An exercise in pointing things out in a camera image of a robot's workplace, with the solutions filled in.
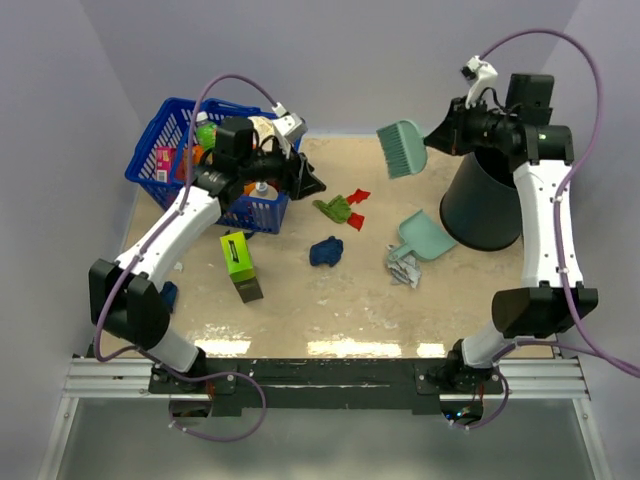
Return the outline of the green paper scrap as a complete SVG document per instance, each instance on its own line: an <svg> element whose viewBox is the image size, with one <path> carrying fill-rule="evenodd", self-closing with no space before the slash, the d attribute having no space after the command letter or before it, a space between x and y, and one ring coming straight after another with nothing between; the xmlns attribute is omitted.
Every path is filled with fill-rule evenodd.
<svg viewBox="0 0 640 480"><path fill-rule="evenodd" d="M312 205L316 207L323 215L337 224L344 224L352 214L351 207L342 195L336 195L328 202L322 200L314 200Z"/></svg>

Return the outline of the teal hand brush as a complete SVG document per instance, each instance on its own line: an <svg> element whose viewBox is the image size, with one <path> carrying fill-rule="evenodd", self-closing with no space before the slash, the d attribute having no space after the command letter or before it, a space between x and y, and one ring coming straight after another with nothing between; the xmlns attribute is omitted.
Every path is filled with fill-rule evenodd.
<svg viewBox="0 0 640 480"><path fill-rule="evenodd" d="M419 126L407 119L376 130L390 179L417 175L424 170L428 154Z"/></svg>

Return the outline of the teal plastic dustpan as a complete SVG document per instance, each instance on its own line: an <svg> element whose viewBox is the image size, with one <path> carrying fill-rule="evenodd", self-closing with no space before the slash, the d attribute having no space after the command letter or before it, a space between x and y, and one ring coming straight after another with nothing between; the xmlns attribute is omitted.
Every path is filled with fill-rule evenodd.
<svg viewBox="0 0 640 480"><path fill-rule="evenodd" d="M398 261L408 254L422 262L432 261L454 248L457 242L423 210L418 210L397 228L402 243L387 254L389 261Z"/></svg>

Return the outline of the grey paper scrap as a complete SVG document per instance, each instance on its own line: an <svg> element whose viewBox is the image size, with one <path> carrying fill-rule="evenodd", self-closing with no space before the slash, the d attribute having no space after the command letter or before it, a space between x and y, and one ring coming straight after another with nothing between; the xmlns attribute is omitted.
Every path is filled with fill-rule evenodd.
<svg viewBox="0 0 640 480"><path fill-rule="evenodd" d="M388 245L386 268L393 285L405 284L416 289L422 277L422 270L414 251L409 245Z"/></svg>

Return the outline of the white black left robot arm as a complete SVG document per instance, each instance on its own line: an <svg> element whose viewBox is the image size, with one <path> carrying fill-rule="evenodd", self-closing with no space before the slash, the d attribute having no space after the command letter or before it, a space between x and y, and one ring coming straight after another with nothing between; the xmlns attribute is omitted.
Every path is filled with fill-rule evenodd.
<svg viewBox="0 0 640 480"><path fill-rule="evenodd" d="M89 270L92 321L96 331L128 341L173 369L173 382L185 392L207 380L203 352L170 326L160 295L168 273L191 244L243 194L251 182L273 182L292 200L325 190L294 143L307 131L304 120L285 113L272 122L272 147L264 148L253 122L227 117L216 129L211 161L196 165L174 203L133 247L114 261L97 260Z"/></svg>

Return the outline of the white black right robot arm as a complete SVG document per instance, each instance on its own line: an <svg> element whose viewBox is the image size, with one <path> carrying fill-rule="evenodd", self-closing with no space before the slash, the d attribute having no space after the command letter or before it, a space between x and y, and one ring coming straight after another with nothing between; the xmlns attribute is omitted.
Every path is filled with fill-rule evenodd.
<svg viewBox="0 0 640 480"><path fill-rule="evenodd" d="M521 284L498 291L487 326L457 341L434 380L459 393L491 376L517 345L571 329L598 304L584 284L573 244L570 180L575 157L569 127L551 122L554 78L514 74L507 97L488 107L490 80L474 74L452 100L426 146L464 160L440 203L445 230L460 244L501 250L521 239Z"/></svg>

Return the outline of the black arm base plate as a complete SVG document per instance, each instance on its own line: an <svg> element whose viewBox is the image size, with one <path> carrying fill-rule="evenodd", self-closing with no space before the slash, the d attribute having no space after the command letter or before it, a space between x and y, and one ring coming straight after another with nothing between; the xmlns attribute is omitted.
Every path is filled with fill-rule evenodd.
<svg viewBox="0 0 640 480"><path fill-rule="evenodd" d="M443 395L501 394L494 370L473 370L443 358L230 359L208 358L206 373L221 376L184 382L158 367L149 392L203 398L214 417L245 409L405 410L440 412Z"/></svg>

